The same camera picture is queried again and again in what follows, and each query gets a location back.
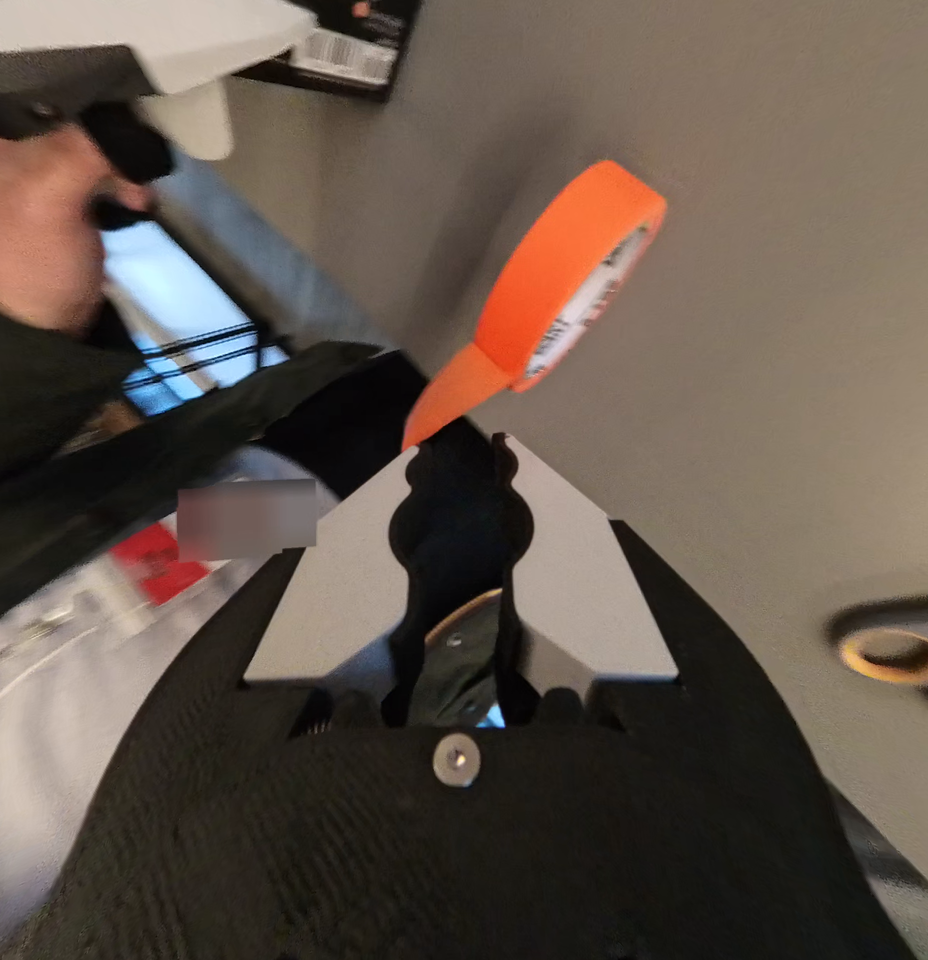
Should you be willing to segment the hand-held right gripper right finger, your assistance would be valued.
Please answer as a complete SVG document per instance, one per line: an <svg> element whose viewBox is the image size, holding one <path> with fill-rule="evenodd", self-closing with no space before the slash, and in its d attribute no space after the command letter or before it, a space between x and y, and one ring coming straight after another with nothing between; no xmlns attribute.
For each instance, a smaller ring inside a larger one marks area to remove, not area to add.
<svg viewBox="0 0 928 960"><path fill-rule="evenodd" d="M578 707L617 683L672 684L674 656L607 513L505 433L492 438L508 542L494 649L506 726L554 690Z"/></svg>

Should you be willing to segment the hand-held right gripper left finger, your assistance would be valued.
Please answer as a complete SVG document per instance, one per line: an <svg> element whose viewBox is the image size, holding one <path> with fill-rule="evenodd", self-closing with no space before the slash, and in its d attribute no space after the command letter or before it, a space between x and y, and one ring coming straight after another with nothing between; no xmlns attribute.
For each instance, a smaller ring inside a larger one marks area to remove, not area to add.
<svg viewBox="0 0 928 960"><path fill-rule="evenodd" d="M249 686L303 683L378 706L396 685L389 639L408 608L410 578L390 525L410 496L410 447L319 519L316 544L291 577L248 664Z"/></svg>

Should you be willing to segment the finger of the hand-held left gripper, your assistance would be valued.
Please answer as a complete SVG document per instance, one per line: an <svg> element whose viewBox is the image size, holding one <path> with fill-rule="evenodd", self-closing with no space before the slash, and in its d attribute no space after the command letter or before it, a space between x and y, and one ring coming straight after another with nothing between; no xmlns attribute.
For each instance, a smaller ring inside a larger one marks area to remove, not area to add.
<svg viewBox="0 0 928 960"><path fill-rule="evenodd" d="M287 51L302 10L282 1L0 1L0 53L129 47L156 90L143 118L200 161L233 149L225 80Z"/></svg>

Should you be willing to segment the black lego flower box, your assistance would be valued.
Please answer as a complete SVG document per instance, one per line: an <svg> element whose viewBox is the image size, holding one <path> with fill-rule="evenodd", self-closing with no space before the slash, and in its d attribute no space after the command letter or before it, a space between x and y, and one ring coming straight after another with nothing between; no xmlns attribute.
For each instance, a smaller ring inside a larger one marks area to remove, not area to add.
<svg viewBox="0 0 928 960"><path fill-rule="evenodd" d="M422 1L293 1L301 37L237 78L297 90L388 101Z"/></svg>

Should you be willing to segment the orange tape roll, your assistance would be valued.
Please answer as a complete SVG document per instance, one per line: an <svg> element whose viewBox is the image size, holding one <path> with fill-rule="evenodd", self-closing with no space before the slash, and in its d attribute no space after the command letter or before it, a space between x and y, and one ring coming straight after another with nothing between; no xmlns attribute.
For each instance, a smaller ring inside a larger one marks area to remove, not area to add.
<svg viewBox="0 0 928 960"><path fill-rule="evenodd" d="M416 400L401 449L501 392L524 393L546 378L602 317L667 209L663 196L613 161L578 174L506 261L471 341Z"/></svg>

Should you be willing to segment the person's left hand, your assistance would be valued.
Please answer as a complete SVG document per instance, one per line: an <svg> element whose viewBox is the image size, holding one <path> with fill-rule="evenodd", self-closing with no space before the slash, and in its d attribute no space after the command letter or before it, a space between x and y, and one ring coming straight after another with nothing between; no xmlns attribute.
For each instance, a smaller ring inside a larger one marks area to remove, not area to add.
<svg viewBox="0 0 928 960"><path fill-rule="evenodd" d="M125 179L75 125L19 141L0 138L0 314L81 336L104 298L97 199L149 212L150 187Z"/></svg>

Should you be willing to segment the person's dark jacket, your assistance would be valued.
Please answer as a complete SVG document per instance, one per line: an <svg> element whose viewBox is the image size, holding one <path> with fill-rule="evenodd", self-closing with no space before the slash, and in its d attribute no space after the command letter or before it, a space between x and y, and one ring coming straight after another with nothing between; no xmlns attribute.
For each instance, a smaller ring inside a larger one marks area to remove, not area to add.
<svg viewBox="0 0 928 960"><path fill-rule="evenodd" d="M235 386L0 480L0 619L170 513L259 443L338 495L397 455L428 381L401 351L321 342Z"/></svg>

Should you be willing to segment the orange grey handled scissors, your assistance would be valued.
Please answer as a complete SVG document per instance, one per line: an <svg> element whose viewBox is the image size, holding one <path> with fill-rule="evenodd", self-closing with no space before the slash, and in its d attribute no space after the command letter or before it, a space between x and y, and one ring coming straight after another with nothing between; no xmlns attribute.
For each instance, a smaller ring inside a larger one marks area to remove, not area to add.
<svg viewBox="0 0 928 960"><path fill-rule="evenodd" d="M845 668L928 707L928 594L845 607L828 621L826 639Z"/></svg>

